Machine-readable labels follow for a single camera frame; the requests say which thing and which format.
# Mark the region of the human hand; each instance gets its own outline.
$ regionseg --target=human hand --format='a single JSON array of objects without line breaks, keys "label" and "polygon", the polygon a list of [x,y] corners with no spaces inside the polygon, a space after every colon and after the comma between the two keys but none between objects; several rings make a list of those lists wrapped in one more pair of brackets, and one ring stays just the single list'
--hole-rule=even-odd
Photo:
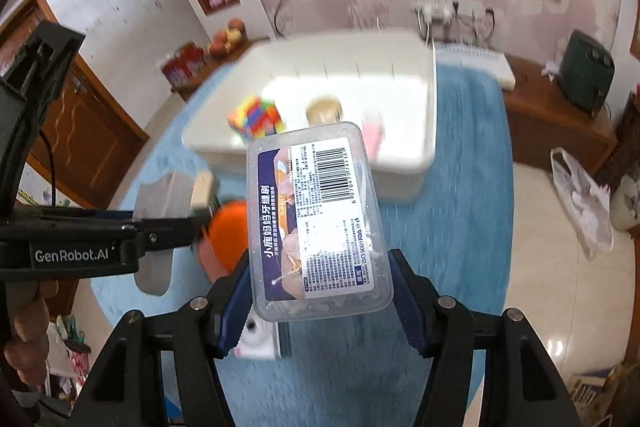
[{"label": "human hand", "polygon": [[57,281],[38,284],[38,294],[15,314],[15,335],[4,346],[4,357],[17,370],[20,380],[30,387],[37,387],[47,378],[49,354],[49,310],[44,299],[58,293]]}]

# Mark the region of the colorful cube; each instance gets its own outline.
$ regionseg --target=colorful cube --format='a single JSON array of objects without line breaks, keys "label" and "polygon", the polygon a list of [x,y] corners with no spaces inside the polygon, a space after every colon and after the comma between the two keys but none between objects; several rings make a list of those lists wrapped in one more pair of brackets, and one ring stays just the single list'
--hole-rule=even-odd
[{"label": "colorful cube", "polygon": [[254,140],[284,131],[284,124],[273,102],[250,96],[226,121],[245,140]]}]

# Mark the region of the metal screw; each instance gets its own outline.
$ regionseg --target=metal screw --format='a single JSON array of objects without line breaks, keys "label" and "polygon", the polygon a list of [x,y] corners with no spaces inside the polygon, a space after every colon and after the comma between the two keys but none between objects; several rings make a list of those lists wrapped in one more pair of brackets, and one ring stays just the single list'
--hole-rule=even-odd
[{"label": "metal screw", "polygon": [[133,310],[127,313],[127,322],[129,324],[138,322],[141,318],[142,318],[142,314],[137,310]]},{"label": "metal screw", "polygon": [[191,299],[189,306],[197,311],[206,308],[207,304],[209,304],[209,301],[207,301],[206,297],[196,297]]},{"label": "metal screw", "polygon": [[448,295],[443,295],[438,299],[438,304],[446,310],[450,310],[456,307],[456,300]]},{"label": "metal screw", "polygon": [[512,321],[519,322],[523,320],[524,314],[517,308],[509,308],[507,310],[507,317],[509,317]]}]

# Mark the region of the wooden door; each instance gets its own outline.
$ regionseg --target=wooden door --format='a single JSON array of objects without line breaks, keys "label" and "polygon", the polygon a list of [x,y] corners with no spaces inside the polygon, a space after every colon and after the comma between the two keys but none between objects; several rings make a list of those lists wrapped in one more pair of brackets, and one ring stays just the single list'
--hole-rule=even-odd
[{"label": "wooden door", "polygon": [[[26,0],[0,28],[0,73],[41,20],[57,22],[45,0]],[[97,208],[108,206],[148,138],[79,55],[42,131],[53,149],[57,189]],[[27,162],[50,181],[49,155],[40,138]]]}]

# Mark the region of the blue rug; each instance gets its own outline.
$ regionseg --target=blue rug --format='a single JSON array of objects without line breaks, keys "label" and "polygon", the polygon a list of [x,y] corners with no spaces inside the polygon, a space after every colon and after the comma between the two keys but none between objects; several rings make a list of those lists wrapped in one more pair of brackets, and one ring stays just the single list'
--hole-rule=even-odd
[{"label": "blue rug", "polygon": [[[170,170],[191,176],[204,161],[180,134],[227,70],[219,70],[178,115],[132,184],[122,208],[132,209],[141,183]],[[221,197],[244,197],[244,179],[223,175]],[[502,94],[494,78],[438,67],[436,157],[412,203],[380,205],[389,248],[401,248],[414,271],[441,294],[468,308],[499,314],[511,263],[513,168]],[[187,249],[174,254],[173,277],[162,297],[141,293],[132,275],[92,280],[107,320],[140,309],[178,309],[209,290]],[[408,346],[393,306],[369,315],[290,324],[292,357],[217,362],[236,425],[316,427],[411,425],[430,364]],[[165,391],[179,403],[171,357],[163,358]],[[471,401],[484,370],[476,353]]]}]

